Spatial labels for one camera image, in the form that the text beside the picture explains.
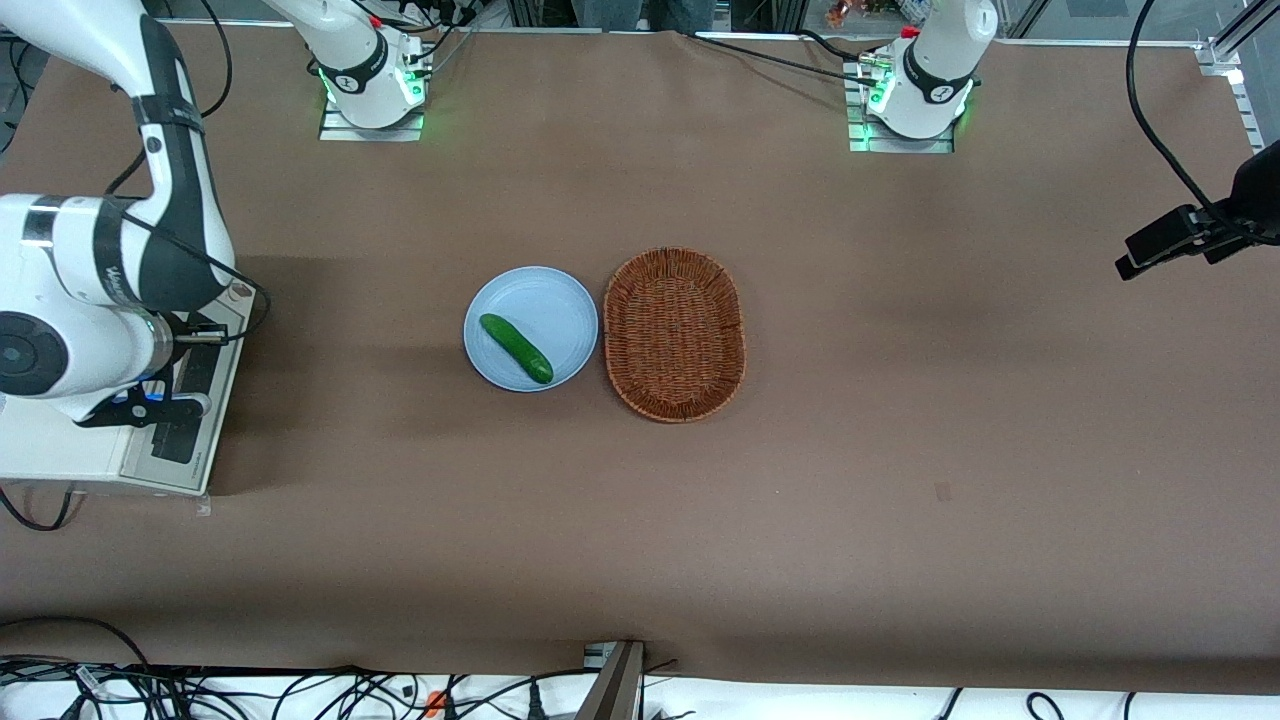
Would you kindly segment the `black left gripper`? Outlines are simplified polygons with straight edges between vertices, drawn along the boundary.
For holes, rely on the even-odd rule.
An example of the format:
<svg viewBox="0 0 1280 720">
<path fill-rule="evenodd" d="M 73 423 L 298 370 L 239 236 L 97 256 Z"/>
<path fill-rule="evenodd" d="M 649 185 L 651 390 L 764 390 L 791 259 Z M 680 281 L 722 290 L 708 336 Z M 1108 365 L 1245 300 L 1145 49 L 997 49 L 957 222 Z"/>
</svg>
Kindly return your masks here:
<svg viewBox="0 0 1280 720">
<path fill-rule="evenodd" d="M 1174 208 L 1125 240 L 1126 254 L 1115 261 L 1123 281 L 1179 258 L 1202 256 L 1220 263 L 1242 251 L 1242 237 L 1192 205 Z"/>
</svg>

